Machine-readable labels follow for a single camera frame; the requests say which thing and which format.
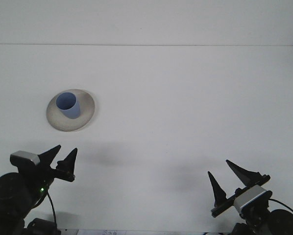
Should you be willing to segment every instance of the black cable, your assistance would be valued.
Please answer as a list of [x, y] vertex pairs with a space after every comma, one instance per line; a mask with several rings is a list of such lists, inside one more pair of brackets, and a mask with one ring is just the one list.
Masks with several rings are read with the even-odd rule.
[[50, 198], [49, 192], [47, 192], [47, 195], [48, 195], [48, 198], [49, 198], [49, 202], [50, 202], [50, 204], [51, 204], [51, 206], [52, 206], [53, 216], [54, 216], [54, 223], [55, 223], [55, 226], [56, 226], [56, 228], [57, 228], [56, 215], [55, 215], [54, 205], [53, 205], [52, 199]]
[[291, 211], [293, 212], [293, 209], [291, 209], [291, 208], [290, 208], [289, 206], [287, 206], [286, 204], [284, 204], [284, 203], [282, 203], [282, 202], [280, 202], [280, 201], [277, 201], [277, 200], [275, 200], [275, 199], [272, 199], [272, 198], [270, 198], [269, 200], [270, 200], [270, 201], [273, 201], [273, 202], [277, 202], [277, 203], [283, 205], [284, 207], [286, 207], [287, 209], [289, 209], [289, 210], [291, 210]]

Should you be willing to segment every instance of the white table surface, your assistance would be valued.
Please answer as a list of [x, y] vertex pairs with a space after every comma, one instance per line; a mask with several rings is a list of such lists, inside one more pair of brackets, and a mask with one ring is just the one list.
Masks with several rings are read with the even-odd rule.
[[[65, 133], [46, 107], [70, 88], [97, 109]], [[211, 217], [207, 176], [228, 196], [243, 187], [226, 159], [269, 174], [293, 207], [293, 47], [1, 45], [0, 176], [10, 153], [57, 144], [55, 161], [79, 149], [76, 180], [50, 189], [61, 228], [231, 231], [238, 213]], [[52, 218], [47, 200], [35, 217]]]

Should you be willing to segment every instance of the white saucer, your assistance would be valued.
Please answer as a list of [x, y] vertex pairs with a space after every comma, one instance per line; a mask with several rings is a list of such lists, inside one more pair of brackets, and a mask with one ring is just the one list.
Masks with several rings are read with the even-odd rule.
[[[57, 97], [63, 92], [73, 93], [80, 105], [80, 116], [75, 119], [66, 117], [56, 106]], [[86, 125], [94, 114], [94, 100], [89, 93], [83, 90], [71, 89], [57, 94], [47, 108], [47, 119], [52, 127], [60, 131], [74, 131]]]

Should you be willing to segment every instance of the white wall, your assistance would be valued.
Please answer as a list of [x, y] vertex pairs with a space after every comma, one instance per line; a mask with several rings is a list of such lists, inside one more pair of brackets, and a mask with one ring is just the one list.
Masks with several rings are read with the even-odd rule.
[[293, 45], [293, 0], [0, 0], [0, 43]]

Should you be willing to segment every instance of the blue cup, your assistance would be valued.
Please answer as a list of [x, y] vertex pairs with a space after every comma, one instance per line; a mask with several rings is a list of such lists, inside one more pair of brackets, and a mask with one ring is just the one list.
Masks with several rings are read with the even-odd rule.
[[80, 116], [80, 105], [77, 97], [71, 92], [64, 92], [56, 99], [56, 106], [68, 118], [75, 119]]

